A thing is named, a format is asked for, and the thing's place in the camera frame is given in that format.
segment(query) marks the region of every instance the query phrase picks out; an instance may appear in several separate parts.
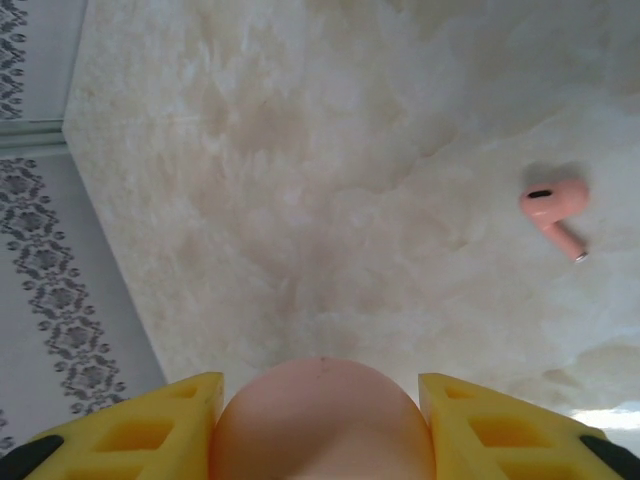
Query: white marble surface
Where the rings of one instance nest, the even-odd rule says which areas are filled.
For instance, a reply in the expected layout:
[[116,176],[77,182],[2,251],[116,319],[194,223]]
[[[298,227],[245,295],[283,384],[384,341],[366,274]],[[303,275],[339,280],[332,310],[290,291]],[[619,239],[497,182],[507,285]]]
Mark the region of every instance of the white marble surface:
[[[640,399],[635,0],[94,0],[65,133],[169,380]],[[521,215],[584,176],[570,264]]]

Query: pink earbud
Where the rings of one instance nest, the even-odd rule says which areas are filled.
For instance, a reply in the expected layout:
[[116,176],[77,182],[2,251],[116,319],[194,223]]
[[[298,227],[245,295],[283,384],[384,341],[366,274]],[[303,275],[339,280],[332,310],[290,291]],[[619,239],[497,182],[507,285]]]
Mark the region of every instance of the pink earbud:
[[574,262],[584,260],[587,251],[560,222],[581,213],[588,203],[589,189],[578,179],[534,185],[520,197],[525,215]]

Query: marble tile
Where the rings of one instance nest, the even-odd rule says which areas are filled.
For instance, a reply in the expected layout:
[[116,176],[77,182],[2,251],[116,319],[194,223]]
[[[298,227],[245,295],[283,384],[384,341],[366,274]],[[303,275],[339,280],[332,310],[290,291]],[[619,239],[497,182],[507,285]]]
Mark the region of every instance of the marble tile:
[[[170,380],[640,399],[640,4],[90,1],[65,134]],[[569,263],[524,185],[585,177]]]

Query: gray floral pattern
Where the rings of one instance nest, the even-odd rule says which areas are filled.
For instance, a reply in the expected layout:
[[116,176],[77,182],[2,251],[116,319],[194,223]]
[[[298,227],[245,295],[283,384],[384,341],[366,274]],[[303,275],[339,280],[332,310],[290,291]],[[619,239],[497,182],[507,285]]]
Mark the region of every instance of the gray floral pattern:
[[25,61],[21,28],[27,25],[27,12],[19,8],[27,0],[0,0],[0,119],[22,117],[22,93]]
[[31,159],[0,160],[0,234],[15,252],[16,273],[30,292],[32,312],[41,318],[34,327],[45,337],[70,411],[89,414],[125,400],[127,387],[119,380],[120,370],[37,170]]
[[9,450],[11,450],[15,441],[13,437],[7,437],[2,434],[2,431],[9,424],[5,418],[4,411],[0,410],[0,458],[2,458]]

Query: black plastic part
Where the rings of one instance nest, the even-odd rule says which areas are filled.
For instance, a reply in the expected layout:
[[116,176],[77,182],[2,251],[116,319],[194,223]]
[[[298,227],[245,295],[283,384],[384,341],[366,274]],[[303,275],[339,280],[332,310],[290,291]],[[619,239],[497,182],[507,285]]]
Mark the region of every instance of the black plastic part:
[[0,479],[25,480],[63,443],[60,435],[49,435],[14,448],[0,458]]
[[535,192],[531,192],[527,197],[529,198],[540,198],[540,197],[550,197],[553,195],[551,190],[536,190]]
[[640,480],[640,458],[629,450],[591,435],[583,435],[580,440],[624,480]]

